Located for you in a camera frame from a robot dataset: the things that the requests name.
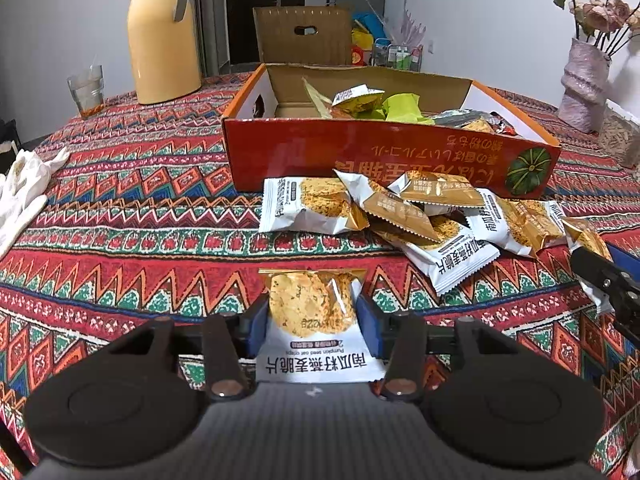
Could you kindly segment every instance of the box flap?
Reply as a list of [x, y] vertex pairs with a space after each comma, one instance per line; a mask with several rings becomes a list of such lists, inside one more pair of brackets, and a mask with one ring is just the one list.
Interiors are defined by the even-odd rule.
[[351, 15], [337, 7], [254, 7], [260, 61], [351, 64]]

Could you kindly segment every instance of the screw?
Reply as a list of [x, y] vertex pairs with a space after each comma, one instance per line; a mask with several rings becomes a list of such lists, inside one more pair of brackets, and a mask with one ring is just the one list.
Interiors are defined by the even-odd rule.
[[385, 388], [395, 395], [411, 395], [418, 389], [411, 379], [391, 379]]
[[219, 397], [235, 397], [242, 390], [242, 384], [234, 379], [224, 379], [211, 385], [212, 393]]

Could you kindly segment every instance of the dried flower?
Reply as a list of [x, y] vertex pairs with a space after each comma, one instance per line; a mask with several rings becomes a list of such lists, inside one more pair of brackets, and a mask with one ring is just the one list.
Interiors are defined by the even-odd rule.
[[582, 12], [583, 5], [584, 4], [580, 2], [576, 2], [574, 7], [574, 3], [569, 2], [569, 12], [575, 16], [575, 21], [578, 23], [582, 23], [584, 21], [584, 12]]
[[622, 0], [609, 0], [607, 2], [607, 9], [611, 10], [620, 27], [622, 27], [629, 16], [631, 16], [631, 9], [629, 9], [629, 6]]
[[632, 32], [640, 30], [640, 10], [636, 10], [636, 12], [629, 16], [626, 22]]
[[609, 0], [605, 5], [584, 4], [584, 23], [601, 32], [613, 32], [622, 28], [631, 10], [622, 0]]

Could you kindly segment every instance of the pink vase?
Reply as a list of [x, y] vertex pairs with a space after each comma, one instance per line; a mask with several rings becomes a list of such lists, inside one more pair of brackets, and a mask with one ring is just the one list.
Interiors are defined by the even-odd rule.
[[558, 108], [560, 119], [581, 132], [599, 129], [610, 64], [611, 58], [599, 48], [573, 38], [560, 80], [565, 88]]

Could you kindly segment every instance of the patterned tablecloth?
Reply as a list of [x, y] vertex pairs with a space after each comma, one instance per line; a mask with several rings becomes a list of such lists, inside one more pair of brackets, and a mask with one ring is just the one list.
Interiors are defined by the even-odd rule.
[[[427, 279], [368, 232], [345, 236], [258, 234], [261, 197], [233, 187], [220, 115], [248, 75], [210, 80], [168, 104], [135, 94], [73, 119], [38, 149], [72, 156], [48, 191], [49, 205], [0, 261], [0, 416], [33, 455], [25, 397], [51, 374], [157, 314], [180, 322], [241, 311], [270, 267], [367, 267], [365, 290], [385, 311], [420, 310], [429, 322], [463, 314], [517, 337], [602, 391], [606, 427], [592, 465], [616, 476], [636, 434], [639, 356], [609, 318], [596, 319], [565, 246], [536, 261], [503, 254], [438, 300]], [[555, 117], [555, 108], [503, 92], [563, 145], [546, 193], [570, 216], [586, 216], [604, 238], [640, 254], [640, 186], [594, 137]], [[204, 382], [201, 362], [185, 378]], [[447, 363], [426, 364], [426, 380]], [[0, 452], [0, 470], [15, 472]]]

